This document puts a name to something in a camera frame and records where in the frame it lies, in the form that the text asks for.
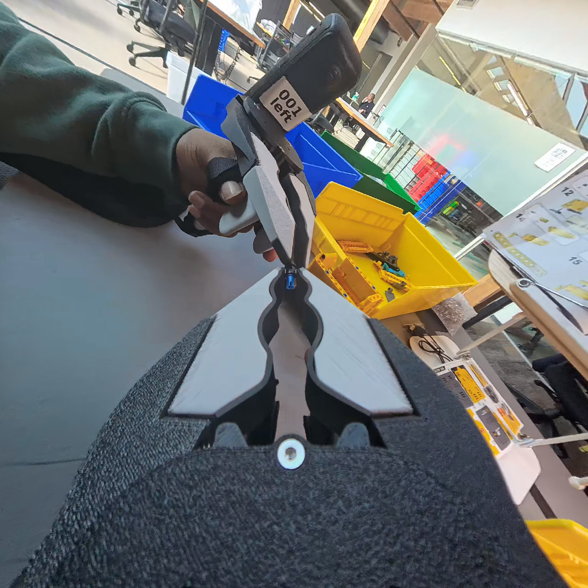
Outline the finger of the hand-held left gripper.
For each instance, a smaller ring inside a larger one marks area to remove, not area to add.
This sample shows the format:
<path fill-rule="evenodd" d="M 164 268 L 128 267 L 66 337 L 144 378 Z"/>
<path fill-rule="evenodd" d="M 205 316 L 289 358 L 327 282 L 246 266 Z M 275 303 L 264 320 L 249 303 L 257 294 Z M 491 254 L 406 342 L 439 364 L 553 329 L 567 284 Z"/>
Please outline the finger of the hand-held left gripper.
<path fill-rule="evenodd" d="M 298 269 L 307 268 L 311 258 L 316 219 L 315 198 L 303 173 L 288 173 L 281 180 L 281 185 L 295 220 L 293 264 Z"/>
<path fill-rule="evenodd" d="M 286 194 L 278 179 L 274 157 L 257 136 L 252 136 L 256 163 L 243 174 L 246 201 L 232 206 L 219 222 L 221 235 L 259 224 L 254 238 L 257 254 L 274 249 L 285 267 L 293 265 L 296 222 L 289 209 Z"/>

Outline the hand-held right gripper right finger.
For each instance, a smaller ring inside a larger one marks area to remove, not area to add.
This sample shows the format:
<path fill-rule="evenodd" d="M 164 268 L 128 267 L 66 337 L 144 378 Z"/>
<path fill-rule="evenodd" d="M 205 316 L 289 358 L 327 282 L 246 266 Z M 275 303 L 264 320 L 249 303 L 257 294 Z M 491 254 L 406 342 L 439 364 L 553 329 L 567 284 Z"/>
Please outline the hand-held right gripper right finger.
<path fill-rule="evenodd" d="M 351 426 L 368 446 L 384 446 L 376 421 L 414 409 L 369 317 L 301 269 L 300 324 L 308 341 L 307 441 L 336 445 Z"/>

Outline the yellow black lego model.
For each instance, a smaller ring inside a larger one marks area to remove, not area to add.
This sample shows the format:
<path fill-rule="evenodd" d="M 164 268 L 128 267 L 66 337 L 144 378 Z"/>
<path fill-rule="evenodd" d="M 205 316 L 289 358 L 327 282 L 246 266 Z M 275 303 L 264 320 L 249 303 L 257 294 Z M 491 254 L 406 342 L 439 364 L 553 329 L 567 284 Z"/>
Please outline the yellow black lego model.
<path fill-rule="evenodd" d="M 372 318 L 386 304 L 384 296 L 346 254 L 319 253 L 311 261 L 309 271 Z"/>

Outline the yellow plastic bin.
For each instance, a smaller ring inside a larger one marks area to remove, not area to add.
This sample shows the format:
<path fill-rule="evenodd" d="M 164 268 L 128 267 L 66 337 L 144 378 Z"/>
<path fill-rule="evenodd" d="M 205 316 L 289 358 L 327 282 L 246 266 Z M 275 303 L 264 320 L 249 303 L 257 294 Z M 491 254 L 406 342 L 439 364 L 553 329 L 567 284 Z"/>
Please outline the yellow plastic bin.
<path fill-rule="evenodd" d="M 369 244 L 373 252 L 388 251 L 397 256 L 399 269 L 412 283 L 413 288 L 406 292 L 394 289 L 395 300 L 386 301 L 375 319 L 428 310 L 476 284 L 412 214 L 396 206 L 336 183 L 322 190 L 315 206 L 311 261 L 319 253 L 346 254 L 338 240 L 360 241 Z M 366 254 L 346 255 L 386 299 L 385 291 L 391 286 L 379 278 L 375 261 Z"/>
<path fill-rule="evenodd" d="M 526 525 L 569 587 L 587 587 L 587 529 L 561 518 L 527 520 Z"/>

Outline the yellow lego connector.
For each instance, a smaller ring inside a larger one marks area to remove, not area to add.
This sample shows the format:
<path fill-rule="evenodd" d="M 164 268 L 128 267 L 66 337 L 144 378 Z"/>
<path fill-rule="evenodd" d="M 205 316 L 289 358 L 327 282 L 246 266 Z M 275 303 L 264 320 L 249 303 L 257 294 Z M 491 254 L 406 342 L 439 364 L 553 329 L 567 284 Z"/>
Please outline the yellow lego connector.
<path fill-rule="evenodd" d="M 388 264 L 375 261 L 374 266 L 379 278 L 394 289 L 406 292 L 413 288 L 412 283 L 407 280 L 405 275 L 400 275 L 398 271 L 393 270 Z"/>

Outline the lego instruction booklet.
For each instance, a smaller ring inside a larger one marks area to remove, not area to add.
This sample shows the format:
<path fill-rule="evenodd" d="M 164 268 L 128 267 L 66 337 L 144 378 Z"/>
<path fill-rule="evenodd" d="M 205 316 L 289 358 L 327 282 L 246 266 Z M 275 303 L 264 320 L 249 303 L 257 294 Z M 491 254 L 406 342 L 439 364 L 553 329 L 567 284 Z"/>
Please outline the lego instruction booklet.
<path fill-rule="evenodd" d="M 587 334 L 587 166 L 483 232 Z"/>

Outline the person's left hand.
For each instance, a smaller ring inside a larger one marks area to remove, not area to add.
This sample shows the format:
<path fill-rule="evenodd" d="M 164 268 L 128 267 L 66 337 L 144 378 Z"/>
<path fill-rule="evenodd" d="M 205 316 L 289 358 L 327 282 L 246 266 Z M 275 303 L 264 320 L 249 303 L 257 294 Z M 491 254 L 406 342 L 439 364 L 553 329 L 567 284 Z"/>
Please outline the person's left hand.
<path fill-rule="evenodd" d="M 236 159 L 231 142 L 203 129 L 184 134 L 175 148 L 182 193 L 187 196 L 187 211 L 195 223 L 213 235 L 221 236 L 219 223 L 230 206 L 247 200 L 242 182 L 225 182 L 218 190 L 208 187 L 207 167 L 216 158 Z"/>

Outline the long wooden desk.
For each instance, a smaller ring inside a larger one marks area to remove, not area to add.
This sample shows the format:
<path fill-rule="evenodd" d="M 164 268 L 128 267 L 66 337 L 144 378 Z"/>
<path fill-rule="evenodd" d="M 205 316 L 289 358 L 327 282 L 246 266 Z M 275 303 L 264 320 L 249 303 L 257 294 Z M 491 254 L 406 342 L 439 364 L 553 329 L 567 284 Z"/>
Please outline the long wooden desk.
<path fill-rule="evenodd" d="M 322 114 L 333 114 L 334 121 L 332 125 L 334 126 L 340 119 L 351 118 L 359 128 L 362 129 L 364 135 L 358 140 L 355 145 L 355 151 L 361 152 L 365 147 L 366 143 L 369 139 L 381 143 L 388 148 L 392 148 L 394 145 L 386 138 L 382 133 L 380 133 L 373 125 L 371 125 L 362 114 L 349 106 L 346 102 L 344 102 L 341 98 L 336 98 L 336 100 L 332 101 L 325 107 L 322 111 Z"/>

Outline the green plastic bin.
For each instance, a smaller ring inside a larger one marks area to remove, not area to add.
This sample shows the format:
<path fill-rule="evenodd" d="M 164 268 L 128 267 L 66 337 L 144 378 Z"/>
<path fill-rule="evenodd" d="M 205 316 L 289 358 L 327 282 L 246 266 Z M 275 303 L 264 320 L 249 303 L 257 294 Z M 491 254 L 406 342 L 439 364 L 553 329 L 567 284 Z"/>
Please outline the green plastic bin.
<path fill-rule="evenodd" d="M 328 131 L 324 131 L 321 137 L 362 175 L 361 179 L 352 187 L 354 190 L 396 206 L 402 209 L 404 213 L 408 212 L 416 215 L 420 210 L 420 206 L 391 174 L 384 173 L 382 168 L 358 151 L 342 143 Z"/>

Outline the clear bubble wrap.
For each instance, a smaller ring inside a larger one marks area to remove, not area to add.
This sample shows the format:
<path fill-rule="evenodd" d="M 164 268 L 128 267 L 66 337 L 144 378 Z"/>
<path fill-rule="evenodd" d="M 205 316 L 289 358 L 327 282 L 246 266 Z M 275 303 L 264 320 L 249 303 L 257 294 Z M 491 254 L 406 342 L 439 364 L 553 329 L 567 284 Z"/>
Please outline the clear bubble wrap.
<path fill-rule="evenodd" d="M 442 322 L 445 330 L 450 335 L 456 334 L 464 323 L 477 316 L 474 307 L 469 304 L 467 298 L 462 293 L 458 293 L 452 298 L 448 298 L 434 305 L 431 310 Z"/>

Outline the stack of red crates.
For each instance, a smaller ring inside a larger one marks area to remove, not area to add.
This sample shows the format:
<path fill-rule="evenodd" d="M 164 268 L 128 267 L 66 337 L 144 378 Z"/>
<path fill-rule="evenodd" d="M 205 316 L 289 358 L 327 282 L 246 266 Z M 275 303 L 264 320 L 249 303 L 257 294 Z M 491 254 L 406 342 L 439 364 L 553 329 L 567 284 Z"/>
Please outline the stack of red crates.
<path fill-rule="evenodd" d="M 447 175 L 445 166 L 426 153 L 412 166 L 412 172 L 407 193 L 417 203 Z"/>

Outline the stack of blue crates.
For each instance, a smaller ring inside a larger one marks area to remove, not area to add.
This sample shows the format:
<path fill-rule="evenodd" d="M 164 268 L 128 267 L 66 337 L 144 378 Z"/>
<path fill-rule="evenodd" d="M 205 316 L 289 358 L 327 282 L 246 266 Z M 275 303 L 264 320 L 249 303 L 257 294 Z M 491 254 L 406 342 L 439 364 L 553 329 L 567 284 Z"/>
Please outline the stack of blue crates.
<path fill-rule="evenodd" d="M 415 218 L 427 226 L 435 216 L 455 201 L 465 188 L 467 185 L 457 176 L 446 173 L 421 197 L 418 202 L 420 210 L 416 212 Z"/>

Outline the group of black office chairs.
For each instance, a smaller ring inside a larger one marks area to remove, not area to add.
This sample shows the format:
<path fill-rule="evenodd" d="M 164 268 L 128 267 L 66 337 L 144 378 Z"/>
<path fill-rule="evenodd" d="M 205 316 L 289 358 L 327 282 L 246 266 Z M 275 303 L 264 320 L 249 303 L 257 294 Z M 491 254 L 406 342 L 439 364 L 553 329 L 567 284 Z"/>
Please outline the group of black office chairs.
<path fill-rule="evenodd" d="M 123 1 L 116 10 L 122 15 L 127 9 L 137 15 L 134 29 L 149 28 L 164 43 L 152 47 L 141 42 L 130 42 L 129 64 L 136 67 L 138 58 L 159 58 L 167 68 L 167 56 L 176 52 L 179 57 L 190 55 L 194 67 L 211 74 L 224 52 L 224 37 L 238 45 L 235 60 L 241 53 L 254 55 L 258 69 L 267 72 L 280 60 L 271 52 L 273 40 L 262 40 L 254 29 L 262 28 L 258 20 L 261 1 Z"/>

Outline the instruction booklet on stand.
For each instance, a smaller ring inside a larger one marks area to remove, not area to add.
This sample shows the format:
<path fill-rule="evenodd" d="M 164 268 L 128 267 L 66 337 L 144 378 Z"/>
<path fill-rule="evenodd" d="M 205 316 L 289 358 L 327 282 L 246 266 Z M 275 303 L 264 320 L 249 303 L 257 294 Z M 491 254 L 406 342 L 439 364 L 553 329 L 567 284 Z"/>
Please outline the instruction booklet on stand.
<path fill-rule="evenodd" d="M 522 309 L 512 318 L 511 323 L 523 318 L 532 320 L 558 350 L 564 351 L 565 358 L 587 380 L 587 335 L 578 330 L 575 324 L 562 313 L 561 308 L 540 289 L 538 284 L 527 278 L 520 278 L 511 280 L 509 284 L 503 284 L 502 287 L 511 301 Z M 413 336 L 410 338 L 409 344 L 415 354 L 433 370 L 434 367 L 446 362 L 474 360 L 472 350 L 483 341 L 504 331 L 509 325 L 510 323 L 504 323 L 502 326 L 496 327 L 493 332 L 462 349 L 459 349 L 449 337 L 441 335 Z M 554 439 L 533 439 L 522 429 L 518 438 L 514 440 L 511 451 L 498 459 L 495 458 L 513 502 L 516 505 L 521 504 L 541 474 L 540 463 L 534 448 L 563 445 L 581 440 L 587 440 L 587 433 L 577 433 Z"/>

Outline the wooden post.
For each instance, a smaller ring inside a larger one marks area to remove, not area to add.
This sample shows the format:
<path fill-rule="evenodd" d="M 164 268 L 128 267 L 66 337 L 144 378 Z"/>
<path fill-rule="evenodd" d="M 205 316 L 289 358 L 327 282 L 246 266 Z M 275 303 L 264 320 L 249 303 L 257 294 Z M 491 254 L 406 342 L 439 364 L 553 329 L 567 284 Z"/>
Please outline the wooden post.
<path fill-rule="evenodd" d="M 492 275 L 487 274 L 474 286 L 465 290 L 463 296 L 476 311 L 497 301 L 504 296 L 503 289 L 496 283 Z"/>

